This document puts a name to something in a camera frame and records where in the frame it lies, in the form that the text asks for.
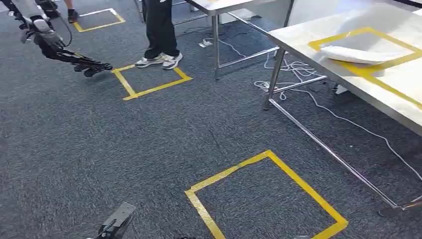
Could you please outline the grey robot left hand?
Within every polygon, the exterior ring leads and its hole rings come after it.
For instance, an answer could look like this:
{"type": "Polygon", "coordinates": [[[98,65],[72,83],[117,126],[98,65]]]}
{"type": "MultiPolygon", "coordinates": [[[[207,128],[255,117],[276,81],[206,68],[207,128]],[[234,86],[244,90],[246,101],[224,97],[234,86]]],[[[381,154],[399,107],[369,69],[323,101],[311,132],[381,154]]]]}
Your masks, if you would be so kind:
{"type": "Polygon", "coordinates": [[[36,32],[34,42],[41,49],[42,54],[52,60],[70,63],[75,72],[83,72],[84,76],[92,77],[101,71],[112,69],[110,63],[96,61],[84,55],[65,49],[62,38],[53,30],[36,32]]]}

